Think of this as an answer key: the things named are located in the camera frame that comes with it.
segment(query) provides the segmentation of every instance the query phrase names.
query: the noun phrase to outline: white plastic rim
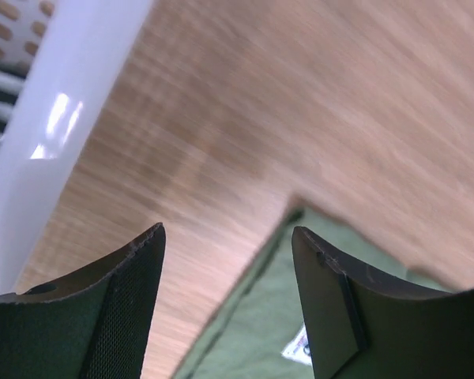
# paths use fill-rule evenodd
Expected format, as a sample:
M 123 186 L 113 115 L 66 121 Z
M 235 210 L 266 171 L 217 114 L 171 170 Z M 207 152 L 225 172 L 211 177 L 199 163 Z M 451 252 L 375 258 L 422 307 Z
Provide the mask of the white plastic rim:
M 62 0 L 0 147 L 0 294 L 13 291 L 152 0 Z

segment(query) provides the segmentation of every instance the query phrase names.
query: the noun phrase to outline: wood grain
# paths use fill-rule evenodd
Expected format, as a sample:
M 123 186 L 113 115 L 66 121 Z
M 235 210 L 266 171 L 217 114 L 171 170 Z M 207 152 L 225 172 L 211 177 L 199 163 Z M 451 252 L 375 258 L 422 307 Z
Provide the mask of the wood grain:
M 474 0 L 160 1 L 20 288 L 164 221 L 170 377 L 292 197 L 474 286 Z

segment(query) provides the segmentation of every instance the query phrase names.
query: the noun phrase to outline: white label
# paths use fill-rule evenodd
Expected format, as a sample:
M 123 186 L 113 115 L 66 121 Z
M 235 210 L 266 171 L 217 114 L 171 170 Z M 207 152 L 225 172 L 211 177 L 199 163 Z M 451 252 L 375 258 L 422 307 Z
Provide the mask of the white label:
M 290 342 L 283 349 L 283 357 L 291 359 L 295 362 L 303 363 L 304 365 L 312 366 L 310 360 L 309 341 L 307 341 L 306 325 L 303 325 L 300 332 L 296 335 L 292 342 Z

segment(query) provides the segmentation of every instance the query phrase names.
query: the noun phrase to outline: green cloth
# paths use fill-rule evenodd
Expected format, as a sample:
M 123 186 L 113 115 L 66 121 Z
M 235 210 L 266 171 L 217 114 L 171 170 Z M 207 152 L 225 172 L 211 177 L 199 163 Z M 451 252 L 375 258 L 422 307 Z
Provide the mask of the green cloth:
M 435 282 L 408 272 L 397 260 L 345 225 L 302 208 L 292 212 L 265 244 L 242 281 L 185 357 L 177 379 L 303 379 L 312 368 L 283 358 L 282 350 L 303 325 L 292 233 L 310 228 L 339 249 L 392 275 L 427 287 Z

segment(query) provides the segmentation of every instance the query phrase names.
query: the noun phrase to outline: green towel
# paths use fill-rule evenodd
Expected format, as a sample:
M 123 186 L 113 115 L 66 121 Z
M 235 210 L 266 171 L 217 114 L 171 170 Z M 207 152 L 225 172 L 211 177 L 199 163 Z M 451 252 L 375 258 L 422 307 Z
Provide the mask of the green towel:
M 413 275 L 397 260 L 345 225 L 307 209 L 292 212 L 185 357 L 178 379 L 303 379 L 310 366 L 281 355 L 303 326 L 292 258 L 292 233 L 305 226 L 374 267 L 427 287 L 437 283 Z

